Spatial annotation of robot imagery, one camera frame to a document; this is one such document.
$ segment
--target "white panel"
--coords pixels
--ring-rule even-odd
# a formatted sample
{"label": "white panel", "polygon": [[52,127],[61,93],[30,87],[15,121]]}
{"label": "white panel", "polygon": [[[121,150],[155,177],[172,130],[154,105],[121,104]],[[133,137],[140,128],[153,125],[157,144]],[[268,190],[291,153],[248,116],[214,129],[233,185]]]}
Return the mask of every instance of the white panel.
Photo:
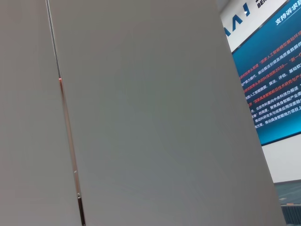
{"label": "white panel", "polygon": [[213,1],[50,6],[88,226],[285,225]]}
{"label": "white panel", "polygon": [[[257,4],[264,2],[260,8]],[[234,51],[244,40],[246,40],[260,25],[262,25],[286,0],[232,0],[221,12],[222,24],[231,35],[228,38],[231,51]],[[247,3],[250,14],[246,16],[243,5]],[[239,16],[243,21],[236,22],[236,29],[233,31],[232,18]]]}
{"label": "white panel", "polygon": [[0,1],[0,30],[0,225],[79,226],[45,1]]}
{"label": "white panel", "polygon": [[274,183],[301,179],[301,135],[262,147]]}

